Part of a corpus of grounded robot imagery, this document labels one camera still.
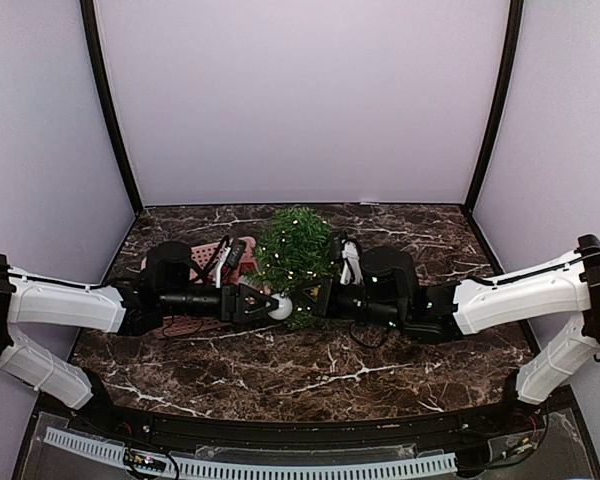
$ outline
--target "white ventilation grille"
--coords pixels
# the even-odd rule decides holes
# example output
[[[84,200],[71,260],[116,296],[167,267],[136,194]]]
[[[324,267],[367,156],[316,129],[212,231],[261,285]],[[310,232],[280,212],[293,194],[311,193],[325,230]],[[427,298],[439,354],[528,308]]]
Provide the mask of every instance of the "white ventilation grille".
[[[120,442],[91,439],[51,427],[47,428],[44,442],[100,463],[126,468],[122,462],[125,446]],[[167,463],[163,478],[175,477],[169,459],[155,453],[151,455]],[[177,455],[173,458],[178,463],[182,480],[399,480],[457,471],[453,453],[393,462],[315,467],[241,465],[192,460]],[[156,473],[136,468],[140,472]]]

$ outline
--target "white panel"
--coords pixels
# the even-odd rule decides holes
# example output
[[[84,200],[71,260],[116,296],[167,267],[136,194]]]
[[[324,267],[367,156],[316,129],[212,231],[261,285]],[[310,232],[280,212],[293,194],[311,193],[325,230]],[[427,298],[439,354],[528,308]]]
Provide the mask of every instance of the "white panel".
[[[42,275],[99,281],[132,219],[79,2],[0,0],[0,252]],[[75,338],[66,327],[27,333],[63,358]],[[34,401],[0,372],[0,480]]]
[[[464,200],[509,2],[97,4],[146,204]]]
[[[600,1],[527,2],[511,89],[476,210],[506,270],[600,238]],[[568,316],[534,322],[541,344]],[[600,457],[600,365],[571,382]]]

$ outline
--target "green artificial tree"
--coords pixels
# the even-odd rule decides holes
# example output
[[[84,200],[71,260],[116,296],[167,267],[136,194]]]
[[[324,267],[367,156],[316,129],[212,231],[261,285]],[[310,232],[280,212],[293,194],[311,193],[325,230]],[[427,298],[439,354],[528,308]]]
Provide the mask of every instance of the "green artificial tree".
[[[250,280],[294,300],[301,285],[338,273],[338,265],[329,260],[330,234],[329,224],[309,208],[277,211],[257,240],[258,270],[249,272]],[[295,304],[286,322],[291,330],[299,330],[311,325],[313,317],[306,307]]]

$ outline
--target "marble tabletop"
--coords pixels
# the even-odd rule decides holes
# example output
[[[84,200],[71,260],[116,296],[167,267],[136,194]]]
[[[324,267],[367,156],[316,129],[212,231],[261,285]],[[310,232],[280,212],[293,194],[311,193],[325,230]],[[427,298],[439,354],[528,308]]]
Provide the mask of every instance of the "marble tabletop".
[[[192,246],[224,234],[254,236],[283,206],[146,209],[112,275],[139,271],[153,245]],[[312,205],[363,246],[410,252],[420,282],[432,284],[491,269],[457,206]],[[323,320],[289,332],[278,322],[224,328],[188,338],[117,337],[83,330],[72,362],[97,372],[118,405],[177,415],[251,421],[351,421],[447,412],[497,402],[504,379],[529,361],[518,324],[436,346],[394,332],[365,349],[348,323]]]

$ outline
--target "white ball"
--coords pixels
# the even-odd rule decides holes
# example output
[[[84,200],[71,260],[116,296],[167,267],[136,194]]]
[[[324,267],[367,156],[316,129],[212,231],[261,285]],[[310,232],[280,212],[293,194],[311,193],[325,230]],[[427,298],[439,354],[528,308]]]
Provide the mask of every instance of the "white ball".
[[[269,316],[274,320],[284,320],[289,315],[291,315],[291,311],[293,310],[293,302],[288,297],[283,297],[282,295],[276,293],[271,295],[271,297],[278,300],[278,308],[276,308],[273,312],[269,312]]]

